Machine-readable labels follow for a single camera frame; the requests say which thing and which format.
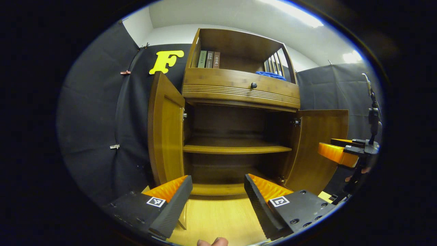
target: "wooden cabinet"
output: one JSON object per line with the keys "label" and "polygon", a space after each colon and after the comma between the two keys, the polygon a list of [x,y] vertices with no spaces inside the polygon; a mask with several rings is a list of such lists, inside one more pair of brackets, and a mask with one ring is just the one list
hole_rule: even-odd
{"label": "wooden cabinet", "polygon": [[[254,73],[281,48],[252,34],[199,29],[182,94],[162,72],[155,73],[148,142],[157,185],[189,174],[192,194],[242,194],[244,175],[252,173],[291,190],[323,190],[336,165],[318,155],[317,147],[347,137],[348,113],[300,111],[293,72],[291,82]],[[195,67],[201,49],[221,53],[220,69]],[[258,86],[251,88],[254,82]]]}

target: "ceiling light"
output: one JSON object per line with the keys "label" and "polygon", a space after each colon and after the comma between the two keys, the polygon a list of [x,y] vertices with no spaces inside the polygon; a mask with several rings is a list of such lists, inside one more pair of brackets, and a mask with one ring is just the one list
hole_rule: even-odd
{"label": "ceiling light", "polygon": [[318,26],[323,26],[323,24],[317,18],[291,5],[291,3],[284,2],[281,0],[259,0],[259,1],[266,4],[270,4],[284,11],[285,13],[299,19],[303,23],[312,26],[313,28],[316,28]]}
{"label": "ceiling light", "polygon": [[344,54],[343,60],[346,63],[355,63],[355,62],[361,61],[362,58],[361,58],[361,55],[356,50],[354,50],[351,53]]}

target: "yellow letter f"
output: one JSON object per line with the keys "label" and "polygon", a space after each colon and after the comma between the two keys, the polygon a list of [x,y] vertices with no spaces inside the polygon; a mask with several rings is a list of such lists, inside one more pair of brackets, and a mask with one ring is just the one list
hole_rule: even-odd
{"label": "yellow letter f", "polygon": [[184,51],[183,50],[170,50],[170,51],[159,51],[156,53],[158,55],[158,58],[156,59],[155,66],[149,71],[149,74],[154,74],[156,71],[162,71],[163,73],[168,72],[168,68],[166,68],[166,65],[168,63],[169,67],[173,67],[176,63],[176,56],[177,57],[183,57]]}

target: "blue towel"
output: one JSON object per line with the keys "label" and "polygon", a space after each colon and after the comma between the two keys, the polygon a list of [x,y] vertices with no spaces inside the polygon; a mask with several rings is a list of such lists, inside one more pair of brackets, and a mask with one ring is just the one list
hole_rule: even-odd
{"label": "blue towel", "polygon": [[259,75],[264,75],[264,76],[267,76],[267,77],[272,77],[272,78],[275,78],[275,79],[280,79],[280,80],[283,80],[283,81],[287,81],[284,77],[282,77],[281,75],[278,75],[278,74],[269,73],[269,72],[263,72],[263,71],[257,71],[255,73],[259,74]]}

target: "open cabinet door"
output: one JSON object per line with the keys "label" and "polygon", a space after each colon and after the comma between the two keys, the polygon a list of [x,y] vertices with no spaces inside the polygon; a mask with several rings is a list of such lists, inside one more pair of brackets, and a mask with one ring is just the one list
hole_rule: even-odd
{"label": "open cabinet door", "polygon": [[185,99],[162,72],[156,72],[147,116],[149,156],[159,186],[184,175],[182,117]]}
{"label": "open cabinet door", "polygon": [[300,126],[292,130],[292,151],[285,172],[285,186],[319,195],[337,169],[337,163],[317,153],[319,142],[347,139],[348,110],[302,110]]}

